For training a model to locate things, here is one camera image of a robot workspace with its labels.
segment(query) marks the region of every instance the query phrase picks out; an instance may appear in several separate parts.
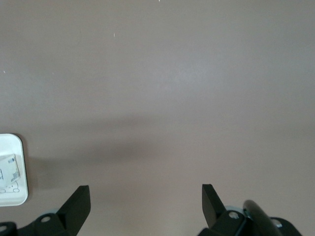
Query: black cable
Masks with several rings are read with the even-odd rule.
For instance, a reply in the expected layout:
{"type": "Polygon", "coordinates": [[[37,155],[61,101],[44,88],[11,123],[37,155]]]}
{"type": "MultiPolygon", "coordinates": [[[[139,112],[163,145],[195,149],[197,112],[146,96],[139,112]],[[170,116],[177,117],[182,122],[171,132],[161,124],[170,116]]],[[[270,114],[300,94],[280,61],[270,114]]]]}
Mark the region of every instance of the black cable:
{"type": "Polygon", "coordinates": [[[252,200],[244,202],[244,211],[256,224],[261,236],[283,236],[269,216],[252,200]]]}

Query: printed label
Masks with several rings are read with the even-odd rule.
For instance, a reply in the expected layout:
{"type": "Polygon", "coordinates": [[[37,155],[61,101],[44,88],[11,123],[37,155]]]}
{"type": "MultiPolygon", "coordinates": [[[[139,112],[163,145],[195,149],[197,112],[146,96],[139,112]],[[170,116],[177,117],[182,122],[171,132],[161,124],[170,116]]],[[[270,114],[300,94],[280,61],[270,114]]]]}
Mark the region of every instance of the printed label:
{"type": "Polygon", "coordinates": [[[15,155],[0,157],[0,188],[5,188],[20,178],[15,155]]]}

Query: white tray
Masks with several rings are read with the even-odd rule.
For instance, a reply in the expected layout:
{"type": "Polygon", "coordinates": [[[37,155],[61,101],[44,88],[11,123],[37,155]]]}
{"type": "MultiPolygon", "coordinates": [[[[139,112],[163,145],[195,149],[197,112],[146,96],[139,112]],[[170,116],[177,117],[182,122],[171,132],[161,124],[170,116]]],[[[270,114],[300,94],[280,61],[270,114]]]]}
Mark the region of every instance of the white tray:
{"type": "Polygon", "coordinates": [[[0,207],[18,206],[28,198],[28,185],[22,141],[14,134],[0,134],[0,156],[15,154],[20,178],[6,188],[0,188],[0,207]]]}

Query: white container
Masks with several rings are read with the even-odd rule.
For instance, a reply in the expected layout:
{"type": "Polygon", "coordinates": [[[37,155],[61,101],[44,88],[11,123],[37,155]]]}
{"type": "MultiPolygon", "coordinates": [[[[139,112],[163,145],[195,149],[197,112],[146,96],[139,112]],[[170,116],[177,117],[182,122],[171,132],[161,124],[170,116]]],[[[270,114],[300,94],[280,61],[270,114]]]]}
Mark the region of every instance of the white container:
{"type": "Polygon", "coordinates": [[[22,142],[14,134],[0,134],[0,207],[18,206],[28,198],[22,142]]]}

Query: gray floor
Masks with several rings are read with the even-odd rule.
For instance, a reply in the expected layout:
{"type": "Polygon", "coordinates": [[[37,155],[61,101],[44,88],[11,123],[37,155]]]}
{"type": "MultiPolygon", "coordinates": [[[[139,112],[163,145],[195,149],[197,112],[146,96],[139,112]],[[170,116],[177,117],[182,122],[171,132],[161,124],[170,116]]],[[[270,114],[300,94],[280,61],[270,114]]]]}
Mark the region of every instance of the gray floor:
{"type": "Polygon", "coordinates": [[[0,0],[0,133],[24,226],[81,184],[80,236],[195,236],[201,184],[314,232],[315,1],[0,0]]]}

